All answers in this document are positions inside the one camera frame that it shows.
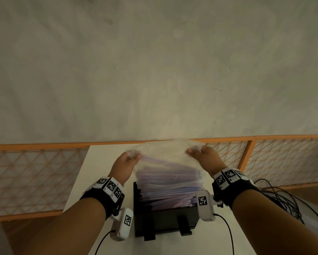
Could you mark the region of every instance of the hand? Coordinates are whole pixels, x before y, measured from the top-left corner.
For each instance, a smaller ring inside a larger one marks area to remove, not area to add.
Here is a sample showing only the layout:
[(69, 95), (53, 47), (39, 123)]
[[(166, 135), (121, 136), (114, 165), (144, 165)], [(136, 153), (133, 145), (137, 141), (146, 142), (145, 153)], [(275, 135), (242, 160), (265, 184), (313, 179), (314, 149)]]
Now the hand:
[(201, 152), (198, 150), (187, 149), (187, 154), (199, 161), (203, 169), (213, 178), (221, 170), (227, 168), (223, 160), (212, 147), (202, 146)]
[(122, 153), (121, 156), (115, 160), (108, 176), (114, 177), (115, 180), (124, 186), (125, 182), (130, 178), (133, 172), (133, 167), (136, 165), (136, 163), (138, 163), (140, 158), (140, 154), (130, 158), (126, 152)]

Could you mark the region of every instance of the lattice panel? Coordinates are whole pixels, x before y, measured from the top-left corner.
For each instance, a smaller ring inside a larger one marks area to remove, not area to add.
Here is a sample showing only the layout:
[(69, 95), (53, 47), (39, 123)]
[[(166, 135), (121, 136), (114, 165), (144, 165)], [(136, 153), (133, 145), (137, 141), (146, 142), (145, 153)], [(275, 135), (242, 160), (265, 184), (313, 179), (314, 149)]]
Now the lattice panel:
[(274, 186), (318, 182), (318, 139), (257, 141), (245, 174)]
[(0, 152), (0, 216), (63, 209), (87, 152)]
[(207, 143), (213, 147), (228, 167), (238, 168), (247, 141)]

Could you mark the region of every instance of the person's right arm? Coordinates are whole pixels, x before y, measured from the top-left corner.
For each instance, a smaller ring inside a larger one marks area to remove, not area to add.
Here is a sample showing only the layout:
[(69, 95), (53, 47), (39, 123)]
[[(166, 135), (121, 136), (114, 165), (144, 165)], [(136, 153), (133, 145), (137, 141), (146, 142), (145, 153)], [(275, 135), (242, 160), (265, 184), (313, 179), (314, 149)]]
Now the person's right arm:
[[(201, 151), (188, 149), (187, 153), (210, 176), (227, 168), (213, 148), (203, 146)], [(232, 211), (258, 255), (318, 255), (318, 236), (258, 191), (239, 194)]]

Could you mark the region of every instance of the forearm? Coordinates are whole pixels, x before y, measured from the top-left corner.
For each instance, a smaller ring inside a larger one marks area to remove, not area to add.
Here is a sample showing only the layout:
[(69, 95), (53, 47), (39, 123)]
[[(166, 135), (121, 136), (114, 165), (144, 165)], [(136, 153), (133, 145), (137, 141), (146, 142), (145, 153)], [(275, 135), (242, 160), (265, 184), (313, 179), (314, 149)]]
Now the forearm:
[(23, 254), (88, 254), (105, 219), (106, 212), (99, 201), (82, 199), (37, 234)]
[(318, 236), (261, 193), (244, 191), (232, 211), (258, 255), (318, 254)]

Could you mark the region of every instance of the wrist strap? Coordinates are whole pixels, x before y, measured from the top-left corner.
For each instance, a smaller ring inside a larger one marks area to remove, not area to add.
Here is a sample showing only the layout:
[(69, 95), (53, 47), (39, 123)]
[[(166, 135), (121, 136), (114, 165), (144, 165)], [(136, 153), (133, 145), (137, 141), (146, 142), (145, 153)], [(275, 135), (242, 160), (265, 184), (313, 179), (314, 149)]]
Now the wrist strap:
[(214, 179), (212, 183), (214, 200), (222, 200), (230, 209), (232, 209), (236, 197), (242, 192), (246, 190), (259, 191), (254, 183), (236, 168), (226, 168), (217, 173)]
[(113, 177), (101, 177), (83, 193), (80, 200), (88, 197), (98, 200), (105, 208), (107, 219), (111, 215), (119, 214), (125, 197), (122, 191), (122, 185)]

